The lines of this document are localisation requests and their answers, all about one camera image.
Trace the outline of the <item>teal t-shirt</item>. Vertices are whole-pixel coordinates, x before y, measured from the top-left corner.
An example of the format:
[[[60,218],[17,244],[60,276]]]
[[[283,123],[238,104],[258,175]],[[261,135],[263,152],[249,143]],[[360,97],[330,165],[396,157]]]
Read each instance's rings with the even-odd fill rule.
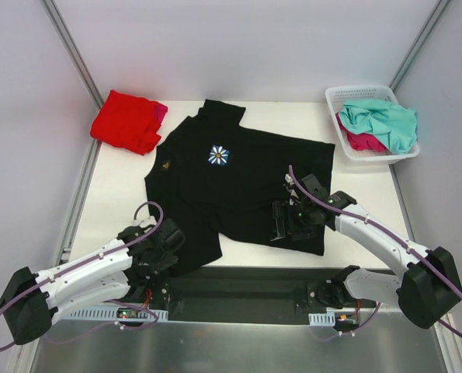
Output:
[[[335,117],[345,133],[371,134],[393,155],[409,153],[417,141],[416,112],[397,103],[349,99]]]

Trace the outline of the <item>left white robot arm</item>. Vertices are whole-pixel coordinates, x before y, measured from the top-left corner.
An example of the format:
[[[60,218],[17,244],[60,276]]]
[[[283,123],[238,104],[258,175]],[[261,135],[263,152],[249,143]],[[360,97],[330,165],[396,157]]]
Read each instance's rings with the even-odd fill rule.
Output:
[[[42,337],[53,324],[100,302],[139,302],[151,281],[174,266],[185,242],[167,219],[142,228],[131,225],[83,258],[36,273],[17,270],[0,297],[0,309],[15,345]]]

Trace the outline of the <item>black daisy t-shirt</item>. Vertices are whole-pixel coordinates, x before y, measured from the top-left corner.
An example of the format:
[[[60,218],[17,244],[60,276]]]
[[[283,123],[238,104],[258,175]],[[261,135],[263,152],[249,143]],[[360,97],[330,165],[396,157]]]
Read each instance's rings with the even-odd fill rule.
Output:
[[[325,251],[321,226],[307,239],[274,239],[273,203],[288,199],[289,171],[330,187],[334,145],[242,127],[244,114],[243,107],[206,100],[157,147],[147,196],[186,237],[173,277],[220,259],[221,236],[317,256]]]

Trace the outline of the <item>magenta t-shirt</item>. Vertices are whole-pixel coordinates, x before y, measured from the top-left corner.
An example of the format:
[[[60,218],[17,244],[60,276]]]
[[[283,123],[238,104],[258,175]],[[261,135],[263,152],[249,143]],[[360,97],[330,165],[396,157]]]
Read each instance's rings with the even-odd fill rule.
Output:
[[[385,152],[387,148],[371,134],[346,133],[350,146],[356,151],[371,150],[375,152]]]

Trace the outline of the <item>white plastic basket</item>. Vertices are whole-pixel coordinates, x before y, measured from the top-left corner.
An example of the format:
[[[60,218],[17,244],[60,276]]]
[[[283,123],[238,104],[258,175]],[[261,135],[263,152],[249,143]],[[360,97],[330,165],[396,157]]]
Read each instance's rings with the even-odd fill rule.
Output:
[[[346,158],[357,165],[390,165],[420,153],[418,114],[385,85],[326,89],[325,98]]]

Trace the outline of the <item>right aluminium frame post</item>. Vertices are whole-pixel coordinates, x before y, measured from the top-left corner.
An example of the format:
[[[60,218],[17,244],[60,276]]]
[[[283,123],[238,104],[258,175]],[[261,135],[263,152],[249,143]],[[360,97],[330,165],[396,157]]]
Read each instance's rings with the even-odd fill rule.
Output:
[[[426,45],[426,42],[431,37],[434,29],[437,27],[440,20],[443,18],[445,12],[452,3],[452,0],[439,0],[433,6],[432,11],[427,16],[420,31],[417,33],[416,38],[412,42],[405,57],[403,58],[392,80],[390,81],[389,87],[393,92],[396,92],[401,86],[402,82],[405,80],[406,76],[412,68],[412,65],[417,61],[420,53],[422,52],[422,49]]]

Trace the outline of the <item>red t-shirt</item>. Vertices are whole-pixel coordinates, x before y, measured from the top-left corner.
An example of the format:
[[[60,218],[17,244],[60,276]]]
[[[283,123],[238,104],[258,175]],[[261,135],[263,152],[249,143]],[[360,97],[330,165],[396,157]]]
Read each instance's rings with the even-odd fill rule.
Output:
[[[161,140],[162,125],[153,121],[157,101],[111,90],[92,122],[92,138],[138,155],[153,151]]]

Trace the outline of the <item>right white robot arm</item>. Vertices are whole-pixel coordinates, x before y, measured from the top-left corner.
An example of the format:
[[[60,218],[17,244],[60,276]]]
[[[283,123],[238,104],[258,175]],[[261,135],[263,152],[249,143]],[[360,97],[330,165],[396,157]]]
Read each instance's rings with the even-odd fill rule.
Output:
[[[460,302],[460,278],[450,252],[419,245],[391,231],[343,191],[329,193],[313,175],[285,176],[288,200],[273,202],[273,239],[302,240],[329,228],[360,244],[391,270],[383,274],[350,265],[315,292],[326,307],[356,300],[399,308],[414,325],[428,329]]]

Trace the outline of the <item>left aluminium frame post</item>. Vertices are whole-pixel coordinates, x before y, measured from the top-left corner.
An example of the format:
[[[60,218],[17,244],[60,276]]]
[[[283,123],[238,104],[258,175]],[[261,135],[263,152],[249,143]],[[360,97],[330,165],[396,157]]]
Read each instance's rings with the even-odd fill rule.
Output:
[[[82,80],[88,94],[92,98],[92,101],[98,109],[101,109],[104,104],[102,95],[92,77],[91,72],[89,71],[87,64],[85,63],[84,58],[82,57],[80,50],[78,49],[77,44],[75,43],[74,37],[72,36],[72,33],[69,30],[57,3],[53,0],[41,0],[40,3],[49,17],[51,24],[60,38],[64,49],[71,59],[71,62]]]

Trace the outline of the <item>pink t-shirt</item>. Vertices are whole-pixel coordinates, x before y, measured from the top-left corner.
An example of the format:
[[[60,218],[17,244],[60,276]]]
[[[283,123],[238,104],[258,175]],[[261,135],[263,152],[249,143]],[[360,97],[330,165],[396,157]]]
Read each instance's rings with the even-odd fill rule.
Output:
[[[153,109],[153,121],[157,125],[161,125],[168,112],[168,107],[162,103],[156,102]]]

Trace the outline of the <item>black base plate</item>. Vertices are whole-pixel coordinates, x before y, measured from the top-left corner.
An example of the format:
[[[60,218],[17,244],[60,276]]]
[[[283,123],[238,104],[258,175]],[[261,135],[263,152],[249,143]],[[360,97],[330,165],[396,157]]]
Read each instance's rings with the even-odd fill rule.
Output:
[[[172,322],[306,325],[325,312],[318,288],[337,268],[202,267],[181,277],[161,275],[120,300],[168,313]]]

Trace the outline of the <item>aluminium frame post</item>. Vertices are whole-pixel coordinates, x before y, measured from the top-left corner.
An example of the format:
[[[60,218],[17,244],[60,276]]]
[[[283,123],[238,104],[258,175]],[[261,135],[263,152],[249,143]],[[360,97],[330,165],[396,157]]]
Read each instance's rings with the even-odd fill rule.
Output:
[[[412,42],[405,57],[403,58],[392,80],[390,81],[389,87],[393,92],[396,92],[401,86],[402,82],[405,80],[406,76],[412,68],[412,65],[417,61],[420,53],[422,52],[422,49],[426,45],[426,42],[431,37],[434,29],[437,27],[440,20],[443,18],[445,12],[452,3],[452,0],[439,0],[433,6],[432,11],[427,16],[420,31],[417,33],[416,38]]]
[[[82,80],[88,94],[92,98],[92,101],[98,109],[101,109],[104,104],[102,95],[92,77],[91,72],[89,71],[87,64],[85,63],[84,58],[82,57],[80,50],[78,49],[77,44],[75,43],[74,37],[72,36],[72,33],[69,30],[57,3],[53,0],[41,0],[40,3],[49,17],[51,24],[60,38],[64,49],[71,59],[71,62]]]

